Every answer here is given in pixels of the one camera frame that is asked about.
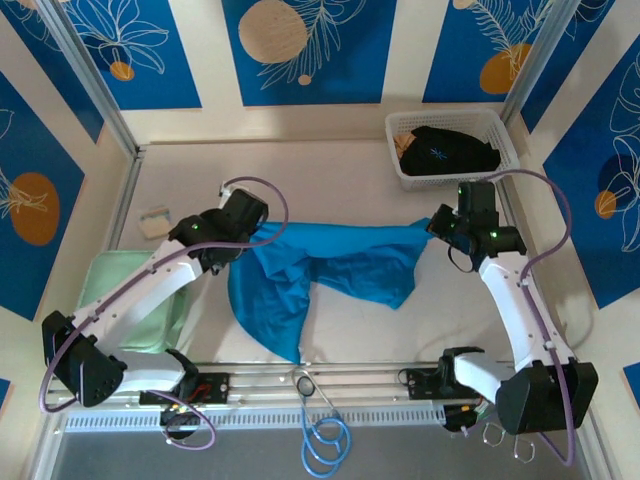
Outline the pale green soft case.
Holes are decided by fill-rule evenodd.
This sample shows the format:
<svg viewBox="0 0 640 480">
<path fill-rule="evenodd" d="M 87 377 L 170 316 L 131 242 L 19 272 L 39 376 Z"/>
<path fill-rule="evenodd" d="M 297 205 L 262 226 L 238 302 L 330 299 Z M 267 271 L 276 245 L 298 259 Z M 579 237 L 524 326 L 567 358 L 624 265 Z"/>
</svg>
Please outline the pale green soft case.
<svg viewBox="0 0 640 480">
<path fill-rule="evenodd" d="M 151 256 L 151 251 L 114 250 L 95 257 L 85 277 L 77 307 L 84 307 L 114 289 Z M 188 299 L 185 287 L 175 292 L 131 329 L 119 348 L 149 354 L 176 348 L 187 319 Z"/>
</svg>

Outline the aluminium corner post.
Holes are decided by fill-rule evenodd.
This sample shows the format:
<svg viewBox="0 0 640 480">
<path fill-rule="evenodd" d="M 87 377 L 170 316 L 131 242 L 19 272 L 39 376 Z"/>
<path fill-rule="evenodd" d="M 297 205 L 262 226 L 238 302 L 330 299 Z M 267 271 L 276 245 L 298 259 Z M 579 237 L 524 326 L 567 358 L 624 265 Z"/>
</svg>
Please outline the aluminium corner post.
<svg viewBox="0 0 640 480">
<path fill-rule="evenodd" d="M 520 114 L 581 0 L 554 0 L 524 65 L 509 91 L 500 118 L 509 126 Z"/>
<path fill-rule="evenodd" d="M 135 160 L 139 153 L 139 145 L 63 6 L 58 0 L 34 1 L 52 37 L 100 112 L 115 140 L 127 156 Z"/>
</svg>

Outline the white plastic mesh basket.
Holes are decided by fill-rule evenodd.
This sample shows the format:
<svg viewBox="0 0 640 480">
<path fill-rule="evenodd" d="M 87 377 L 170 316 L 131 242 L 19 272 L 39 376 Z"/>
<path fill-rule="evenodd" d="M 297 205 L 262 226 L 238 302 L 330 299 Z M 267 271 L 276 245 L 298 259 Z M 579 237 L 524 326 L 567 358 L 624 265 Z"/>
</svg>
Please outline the white plastic mesh basket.
<svg viewBox="0 0 640 480">
<path fill-rule="evenodd" d="M 410 176 L 400 166 L 394 138 L 411 133 L 418 127 L 434 127 L 470 135 L 488 143 L 500 155 L 500 163 L 490 172 L 465 172 Z M 391 113 L 385 118 L 386 139 L 391 162 L 405 191 L 422 191 L 431 187 L 457 184 L 462 181 L 484 179 L 495 172 L 518 169 L 520 161 L 505 125 L 498 114 L 489 108 L 427 109 L 413 112 Z"/>
</svg>

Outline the blue stethoscope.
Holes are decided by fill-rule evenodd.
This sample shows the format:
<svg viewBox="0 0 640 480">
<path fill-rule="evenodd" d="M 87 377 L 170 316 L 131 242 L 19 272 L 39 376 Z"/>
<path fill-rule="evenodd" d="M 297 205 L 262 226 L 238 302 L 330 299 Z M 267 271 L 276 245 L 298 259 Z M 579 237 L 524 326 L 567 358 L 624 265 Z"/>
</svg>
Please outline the blue stethoscope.
<svg viewBox="0 0 640 480">
<path fill-rule="evenodd" d="M 301 463 L 316 480 L 329 480 L 351 453 L 351 430 L 308 370 L 297 367 L 290 377 L 301 403 Z M 329 415 L 318 420 L 312 419 L 307 406 L 314 394 L 329 409 Z"/>
</svg>

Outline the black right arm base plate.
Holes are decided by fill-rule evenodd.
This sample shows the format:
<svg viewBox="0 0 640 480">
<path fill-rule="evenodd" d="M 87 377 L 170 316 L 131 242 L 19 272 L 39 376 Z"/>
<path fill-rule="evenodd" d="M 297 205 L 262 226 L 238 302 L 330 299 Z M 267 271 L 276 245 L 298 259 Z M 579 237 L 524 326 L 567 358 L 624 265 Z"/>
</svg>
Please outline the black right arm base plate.
<svg viewBox="0 0 640 480">
<path fill-rule="evenodd" d="M 450 395 L 443 389 L 440 368 L 407 368 L 405 385 L 411 400 L 444 400 Z"/>
</svg>

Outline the aluminium rail frame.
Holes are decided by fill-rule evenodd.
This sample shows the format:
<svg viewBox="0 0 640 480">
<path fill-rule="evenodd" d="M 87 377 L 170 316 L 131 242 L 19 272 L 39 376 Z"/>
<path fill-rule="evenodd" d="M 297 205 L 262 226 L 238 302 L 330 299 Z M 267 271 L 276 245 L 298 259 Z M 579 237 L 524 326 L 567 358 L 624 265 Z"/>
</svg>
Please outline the aluminium rail frame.
<svg viewBox="0 0 640 480">
<path fill-rule="evenodd" d="M 47 403 L 48 392 L 65 389 L 65 398 L 87 408 L 111 396 L 135 394 L 142 396 L 142 404 L 152 404 L 198 373 L 218 372 L 230 375 L 227 402 L 291 402 L 297 394 L 290 374 L 297 367 L 308 370 L 323 392 L 339 400 L 360 394 L 384 398 L 398 395 L 402 388 L 407 389 L 404 376 L 407 368 L 440 368 L 442 372 L 435 364 L 193 363 L 173 352 L 122 353 L 119 357 L 63 359 L 58 364 L 51 363 L 40 386 L 39 402 L 43 410 L 54 411 L 56 407 Z"/>
</svg>

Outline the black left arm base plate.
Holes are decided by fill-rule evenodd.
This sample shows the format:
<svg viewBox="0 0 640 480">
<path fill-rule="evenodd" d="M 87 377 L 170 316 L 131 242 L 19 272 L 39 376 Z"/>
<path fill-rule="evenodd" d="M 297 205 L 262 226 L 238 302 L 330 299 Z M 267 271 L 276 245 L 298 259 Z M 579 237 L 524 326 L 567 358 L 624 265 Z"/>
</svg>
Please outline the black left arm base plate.
<svg viewBox="0 0 640 480">
<path fill-rule="evenodd" d="M 170 395 L 189 404 L 226 404 L 229 380 L 228 373 L 198 373 L 182 381 Z"/>
</svg>

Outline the silver metal tongs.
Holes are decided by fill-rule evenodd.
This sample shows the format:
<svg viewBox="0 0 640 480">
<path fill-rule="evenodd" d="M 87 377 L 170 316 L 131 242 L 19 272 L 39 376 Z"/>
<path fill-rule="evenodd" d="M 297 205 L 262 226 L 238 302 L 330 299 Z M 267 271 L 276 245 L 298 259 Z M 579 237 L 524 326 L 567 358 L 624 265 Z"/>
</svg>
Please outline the silver metal tongs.
<svg viewBox="0 0 640 480">
<path fill-rule="evenodd" d="M 497 423 L 487 422 L 482 430 L 482 441 L 491 448 L 506 444 L 507 438 L 512 440 L 512 455 L 516 461 L 528 464 L 535 459 L 535 444 L 521 435 L 511 436 Z"/>
</svg>

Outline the black t-shirt with blue print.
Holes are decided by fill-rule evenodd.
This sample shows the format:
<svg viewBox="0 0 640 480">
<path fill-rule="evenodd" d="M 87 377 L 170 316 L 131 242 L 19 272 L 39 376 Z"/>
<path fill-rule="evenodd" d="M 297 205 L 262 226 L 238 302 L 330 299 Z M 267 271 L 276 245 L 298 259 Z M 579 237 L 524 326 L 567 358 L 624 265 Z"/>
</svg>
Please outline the black t-shirt with blue print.
<svg viewBox="0 0 640 480">
<path fill-rule="evenodd" d="M 421 126 L 409 133 L 415 140 L 398 158 L 401 171 L 408 176 L 492 172 L 501 163 L 498 150 L 462 132 Z"/>
</svg>

